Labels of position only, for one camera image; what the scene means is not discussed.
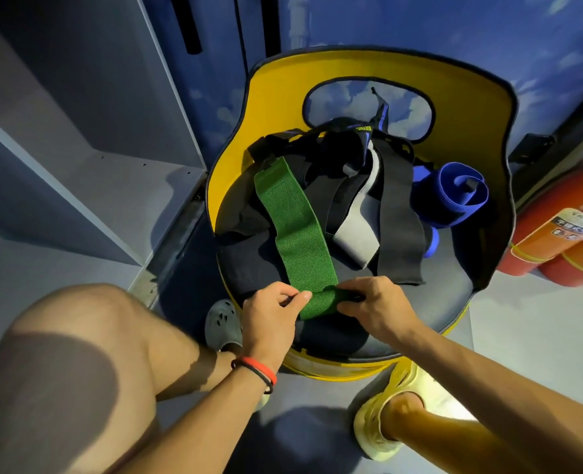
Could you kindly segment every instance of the chair backrest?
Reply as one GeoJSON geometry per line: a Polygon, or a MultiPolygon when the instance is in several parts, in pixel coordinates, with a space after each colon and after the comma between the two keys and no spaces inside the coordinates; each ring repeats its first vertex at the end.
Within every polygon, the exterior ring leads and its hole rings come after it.
{"type": "Polygon", "coordinates": [[[416,155],[438,166],[459,161],[484,175],[491,194],[489,209],[463,223],[479,223],[483,259],[475,288],[484,288],[514,228],[506,142],[517,98],[506,81],[435,55],[381,47],[310,48],[257,65],[247,82],[240,121],[208,180],[213,229],[226,191],[252,163],[246,148],[261,136],[309,129],[303,117],[307,97],[338,79],[368,79],[421,94],[432,109],[432,122],[428,134],[414,142],[416,155]]]}

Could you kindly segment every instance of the green elastic band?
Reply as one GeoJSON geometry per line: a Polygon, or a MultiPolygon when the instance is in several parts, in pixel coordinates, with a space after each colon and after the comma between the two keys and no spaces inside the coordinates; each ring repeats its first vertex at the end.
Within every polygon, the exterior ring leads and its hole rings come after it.
{"type": "Polygon", "coordinates": [[[254,186],[276,228],[276,247],[290,284],[314,294],[300,318],[336,312],[337,303],[347,299],[347,293],[335,288],[338,277],[322,228],[285,159],[278,158],[258,172],[254,186]]]}

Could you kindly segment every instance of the black bracelet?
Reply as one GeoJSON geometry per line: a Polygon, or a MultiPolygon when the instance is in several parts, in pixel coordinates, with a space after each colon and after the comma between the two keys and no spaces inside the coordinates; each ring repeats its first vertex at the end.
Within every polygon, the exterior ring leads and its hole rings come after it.
{"type": "Polygon", "coordinates": [[[270,381],[269,377],[267,377],[261,371],[256,369],[256,367],[250,366],[248,363],[243,362],[242,359],[233,359],[232,362],[230,363],[230,367],[232,367],[232,369],[236,369],[237,366],[243,366],[244,368],[248,368],[250,371],[255,373],[258,377],[263,379],[263,382],[265,384],[267,384],[267,390],[263,394],[272,394],[272,391],[274,390],[274,385],[270,381]]]}

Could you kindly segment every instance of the person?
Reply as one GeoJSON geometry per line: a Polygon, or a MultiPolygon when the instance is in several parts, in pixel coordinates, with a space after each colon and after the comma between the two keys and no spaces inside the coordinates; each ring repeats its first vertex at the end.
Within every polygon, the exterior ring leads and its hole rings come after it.
{"type": "MultiPolygon", "coordinates": [[[[583,473],[583,405],[427,328],[386,278],[340,287],[365,299],[338,310],[412,360],[355,416],[370,457],[403,442],[450,473],[583,473]],[[430,413],[441,386],[478,422],[430,413]]],[[[278,371],[309,299],[281,282],[257,291],[241,339],[213,351],[114,286],[50,294],[0,343],[0,473],[221,473],[271,383],[232,360],[278,371]],[[160,433],[156,401],[196,390],[209,393],[160,433]]]]}

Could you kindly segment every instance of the foot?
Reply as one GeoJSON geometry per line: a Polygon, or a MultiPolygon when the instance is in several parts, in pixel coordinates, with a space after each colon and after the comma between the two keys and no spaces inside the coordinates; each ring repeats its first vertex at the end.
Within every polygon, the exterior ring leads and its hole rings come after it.
{"type": "Polygon", "coordinates": [[[445,393],[419,366],[408,359],[399,361],[386,389],[367,401],[355,415],[353,431],[357,442],[371,459],[387,461],[402,446],[391,435],[396,418],[393,414],[404,409],[429,409],[436,406],[445,393]]]}
{"type": "MultiPolygon", "coordinates": [[[[209,348],[215,351],[230,351],[239,356],[243,348],[243,334],[237,310],[230,300],[214,303],[206,315],[204,335],[209,348]]],[[[269,401],[269,394],[263,394],[255,412],[269,401]]]]}

